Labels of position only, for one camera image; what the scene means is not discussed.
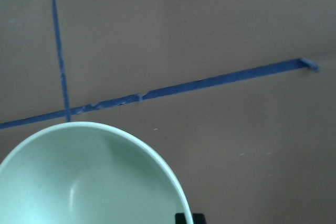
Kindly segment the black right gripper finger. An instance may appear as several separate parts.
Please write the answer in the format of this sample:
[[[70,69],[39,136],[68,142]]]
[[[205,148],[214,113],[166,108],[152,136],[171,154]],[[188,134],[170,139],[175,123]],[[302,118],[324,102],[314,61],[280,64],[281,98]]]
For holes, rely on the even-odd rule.
[[[192,214],[193,224],[206,224],[206,218],[204,214]],[[187,224],[184,214],[175,214],[176,224]]]

